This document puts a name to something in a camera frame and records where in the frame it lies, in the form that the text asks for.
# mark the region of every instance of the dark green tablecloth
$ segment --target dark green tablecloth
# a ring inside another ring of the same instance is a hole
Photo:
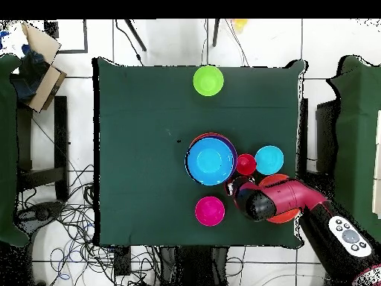
[[[347,56],[330,82],[341,103],[336,122],[339,150],[335,196],[362,228],[381,242],[381,220],[372,213],[381,67],[365,65],[357,57]]]
[[[20,59],[12,54],[0,57],[0,241],[23,247],[29,238],[13,224],[18,160],[17,97],[9,80],[10,74],[19,65]]]
[[[295,176],[298,76],[287,69],[220,68],[213,97],[193,87],[198,67],[121,67],[98,59],[100,85],[100,243],[103,245],[282,245],[298,247],[293,222],[255,223],[223,187],[195,183],[185,152],[201,133],[227,136],[238,153],[273,144],[284,152],[281,173]],[[194,215],[208,195],[225,205],[214,227]]]

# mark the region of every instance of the white tile floor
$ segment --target white tile floor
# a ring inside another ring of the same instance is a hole
[[[378,21],[379,19],[250,19],[243,32],[237,35],[250,66],[282,67],[301,58],[308,62],[304,97],[309,98],[308,157],[309,168],[312,170],[316,160],[314,111],[321,102],[335,98],[333,90],[324,79],[336,74],[339,59],[347,54],[360,54],[374,65],[381,63],[381,25],[378,26]],[[80,20],[58,22],[58,41],[63,44],[61,49],[83,49],[83,23]],[[204,19],[135,20],[133,23],[147,47],[146,53],[141,51],[125,22],[118,20],[119,28],[129,34],[144,65],[206,64],[206,49],[203,59],[201,54],[206,37]],[[73,168],[80,171],[94,161],[91,59],[105,57],[124,66],[140,65],[128,39],[115,28],[115,20],[86,20],[86,25],[88,52],[58,54],[54,61],[57,68],[68,74],[57,94],[68,98],[71,142],[69,159],[73,165],[70,166],[71,181],[76,177]],[[243,58],[240,48],[226,22],[221,20],[215,48],[211,45],[213,27],[214,20],[209,19],[209,63],[217,66],[241,66]],[[54,139],[54,105],[40,114],[35,113],[34,119]],[[52,167],[54,146],[35,124],[32,146],[33,168]],[[82,182],[92,181],[92,170],[92,167],[89,168],[81,176]],[[26,191],[24,197],[31,193],[32,190]],[[81,203],[81,199],[81,194],[76,194],[70,202]],[[35,203],[45,200],[55,200],[53,187],[38,188],[38,194],[32,199]],[[322,286],[324,269],[303,232],[300,233],[305,245],[298,250],[246,247],[244,251],[244,247],[231,247],[228,256],[243,258],[245,252],[245,264],[242,273],[228,277],[230,286]],[[36,279],[44,279],[50,283],[57,277],[57,272],[50,263],[51,251],[56,247],[64,247],[68,240],[67,232],[58,223],[41,229],[33,248],[33,272]],[[142,252],[145,252],[143,247],[132,248],[133,255]],[[134,259],[135,266],[138,266],[138,259],[142,257]],[[53,262],[55,269],[60,258],[57,261]],[[72,278],[58,278],[54,286],[72,286],[72,280],[81,276],[84,267],[83,262],[69,263],[62,273],[71,274]],[[230,260],[226,271],[231,275],[238,273],[240,268],[239,261]],[[110,269],[107,273],[113,277]],[[125,278],[124,285],[127,284],[127,279],[131,278]],[[146,279],[152,282],[153,275],[148,275]],[[78,279],[77,286],[113,284],[104,273],[87,269],[83,278]]]

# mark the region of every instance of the light blue bowl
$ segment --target light blue bowl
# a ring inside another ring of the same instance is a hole
[[[226,181],[233,170],[233,153],[227,144],[215,138],[195,142],[185,156],[188,174],[203,185]]]
[[[276,146],[265,146],[255,155],[257,171],[264,175],[276,174],[284,163],[282,150]]]

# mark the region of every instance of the orange plate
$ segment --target orange plate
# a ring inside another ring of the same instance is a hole
[[[287,178],[288,176],[285,174],[272,174],[271,176],[265,177],[262,181],[260,181],[259,185],[270,185]],[[286,223],[287,221],[295,218],[298,213],[299,209],[291,209],[288,212],[268,218],[267,221],[270,223]]]

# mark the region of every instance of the yellow bottle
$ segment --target yellow bottle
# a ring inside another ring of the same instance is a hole
[[[248,19],[233,19],[235,31],[238,33],[242,32],[247,21]]]

